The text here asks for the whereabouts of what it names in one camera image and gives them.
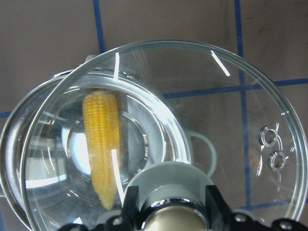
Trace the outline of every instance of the yellow corn cob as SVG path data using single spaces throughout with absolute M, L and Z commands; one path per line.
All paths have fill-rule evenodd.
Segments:
M 82 111 L 92 185 L 102 205 L 110 210 L 116 196 L 111 150 L 116 150 L 120 164 L 120 124 L 116 98 L 110 93 L 91 93 L 85 97 Z

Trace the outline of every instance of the ear of corn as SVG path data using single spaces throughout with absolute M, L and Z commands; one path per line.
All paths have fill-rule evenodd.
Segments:
M 110 93 L 87 95 L 82 105 L 92 185 L 102 205 L 110 210 L 116 196 L 111 150 L 120 164 L 120 124 L 116 98 Z

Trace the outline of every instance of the screw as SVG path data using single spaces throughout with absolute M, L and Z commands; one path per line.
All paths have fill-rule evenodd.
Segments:
M 246 216 L 244 214 L 236 214 L 234 219 L 237 221 L 237 222 L 245 222 L 246 221 Z
M 283 230 L 291 230 L 292 229 L 292 224 L 288 221 L 281 221 L 279 223 L 280 227 L 283 229 Z
M 123 218 L 122 217 L 118 217 L 118 218 L 115 218 L 113 221 L 112 221 L 112 224 L 113 225 L 120 225 L 123 221 Z

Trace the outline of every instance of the pot lid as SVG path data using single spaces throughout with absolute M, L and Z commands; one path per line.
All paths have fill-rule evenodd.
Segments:
M 164 161 L 196 166 L 267 225 L 305 203 L 305 135 L 277 87 L 223 49 L 150 41 L 81 65 L 39 108 L 21 166 L 32 228 L 103 223 L 130 180 Z

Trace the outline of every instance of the glass lid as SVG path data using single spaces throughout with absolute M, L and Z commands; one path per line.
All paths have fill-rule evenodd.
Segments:
M 299 219 L 305 203 L 305 135 L 275 85 L 223 49 L 150 41 L 84 63 L 39 108 L 21 164 L 31 226 L 93 229 L 120 213 L 136 174 L 165 161 L 196 166 L 265 225 Z

